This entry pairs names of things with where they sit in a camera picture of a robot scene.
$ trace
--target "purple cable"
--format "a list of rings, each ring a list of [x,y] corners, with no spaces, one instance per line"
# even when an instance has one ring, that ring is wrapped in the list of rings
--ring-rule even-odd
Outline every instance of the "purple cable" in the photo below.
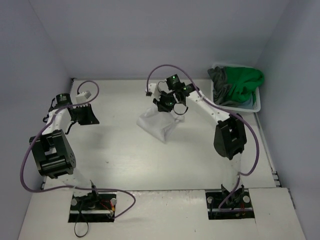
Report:
[[[175,68],[175,69],[178,69],[180,70],[181,72],[184,73],[184,75],[186,75],[186,77],[190,80],[190,82],[192,83],[192,85],[194,86],[196,92],[198,93],[199,97],[201,97],[203,99],[204,102],[206,102],[208,105],[210,105],[211,107],[215,108],[215,109],[218,109],[220,111],[223,111],[223,112],[226,112],[232,116],[234,116],[235,118],[239,119],[241,122],[243,122],[243,124],[245,124],[247,126],[247,128],[250,130],[250,132],[252,133],[252,136],[254,138],[254,142],[255,142],[255,147],[256,147],[256,155],[255,155],[255,160],[254,160],[254,164],[251,168],[251,170],[248,172],[248,173],[242,173],[242,172],[239,172],[238,175],[242,175],[242,176],[249,176],[251,175],[254,170],[256,169],[257,165],[258,165],[258,161],[259,161],[259,155],[260,155],[260,147],[259,147],[259,141],[258,141],[258,138],[257,138],[257,135],[255,133],[255,131],[253,130],[253,128],[250,126],[250,124],[244,120],[242,117],[240,117],[239,115],[233,113],[232,111],[230,110],[226,110],[226,109],[223,109],[221,107],[218,107],[216,106],[215,104],[213,104],[210,100],[208,100],[206,98],[206,96],[202,95],[200,93],[200,91],[198,90],[195,82],[192,80],[192,78],[189,76],[188,73],[186,73],[186,71],[184,71],[182,68],[176,66],[176,65],[172,65],[172,64],[162,64],[162,65],[159,65],[157,67],[155,67],[150,73],[149,73],[149,76],[147,77],[146,79],[146,92],[149,93],[149,80],[150,80],[150,77],[151,75],[154,73],[155,70],[159,69],[159,68],[162,68],[162,67],[172,67],[172,68]],[[219,210],[220,211],[223,211],[221,209],[222,205],[235,193],[235,191],[237,190],[238,186],[240,184],[240,176],[238,177],[238,181],[237,181],[237,184],[235,185],[235,188],[230,192],[230,194],[220,203],[219,205]],[[241,212],[243,210],[224,210],[224,212]]]
[[[125,190],[116,189],[116,188],[115,189],[113,189],[113,188],[84,188],[84,187],[77,187],[77,186],[75,187],[75,186],[72,186],[72,185],[62,185],[62,186],[55,186],[55,187],[44,189],[44,190],[35,190],[35,189],[29,188],[27,186],[27,184],[25,183],[24,171],[25,171],[25,166],[26,166],[26,162],[27,162],[28,156],[29,156],[33,146],[35,145],[37,139],[54,122],[54,120],[56,118],[56,115],[59,112],[61,112],[63,109],[71,108],[71,107],[78,107],[78,106],[81,106],[81,105],[85,105],[85,104],[91,103],[99,95],[100,88],[99,88],[98,84],[96,82],[94,82],[94,81],[91,81],[91,80],[86,80],[86,81],[82,82],[78,86],[78,88],[76,90],[77,94],[79,93],[80,87],[85,83],[93,83],[93,84],[96,85],[96,88],[97,88],[96,95],[92,99],[90,99],[89,101],[86,101],[84,103],[78,103],[78,104],[71,104],[71,105],[62,106],[55,112],[55,114],[53,115],[51,121],[39,131],[39,133],[34,137],[33,141],[31,142],[30,146],[28,147],[28,149],[27,149],[27,151],[26,151],[26,153],[24,155],[24,158],[23,158],[23,161],[22,161],[22,164],[21,164],[21,168],[20,168],[20,182],[21,182],[21,185],[23,186],[23,188],[25,190],[27,190],[28,192],[31,192],[31,193],[45,193],[45,192],[56,190],[56,189],[65,189],[65,188],[73,189],[74,188],[74,189],[77,189],[77,190],[84,190],[84,191],[97,190],[97,191],[102,192],[102,193],[104,193],[104,192],[121,192],[121,193],[127,194],[127,195],[129,195],[130,197],[133,198],[133,203],[127,209],[125,209],[123,212],[121,212],[117,216],[115,216],[114,218],[116,219],[116,218],[120,217],[121,215],[123,215],[124,213],[126,213],[127,211],[129,211],[136,204],[136,198],[132,193],[130,193],[128,191],[125,191]]]

